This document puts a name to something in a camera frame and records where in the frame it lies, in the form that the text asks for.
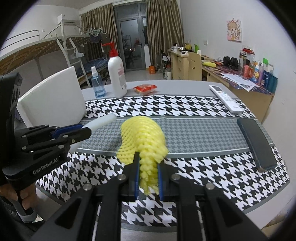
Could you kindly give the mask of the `left hand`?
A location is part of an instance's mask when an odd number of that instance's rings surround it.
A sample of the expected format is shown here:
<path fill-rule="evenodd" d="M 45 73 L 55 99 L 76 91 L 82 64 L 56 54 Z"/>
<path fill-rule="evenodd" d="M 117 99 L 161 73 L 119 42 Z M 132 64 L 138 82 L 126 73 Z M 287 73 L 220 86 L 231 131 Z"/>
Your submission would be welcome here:
<path fill-rule="evenodd" d="M 37 202 L 38 198 L 36 195 L 36 184 L 33 183 L 29 187 L 21 190 L 17 193 L 12 185 L 10 184 L 3 184 L 1 185 L 1 203 L 4 206 L 5 210 L 8 214 L 15 220 L 23 223 L 32 223 L 36 219 L 37 215 L 36 212 L 27 215 L 21 214 L 19 215 L 17 210 L 15 209 L 13 203 L 19 203 L 21 201 L 21 205 L 24 210 L 28 211 L 33 209 Z"/>

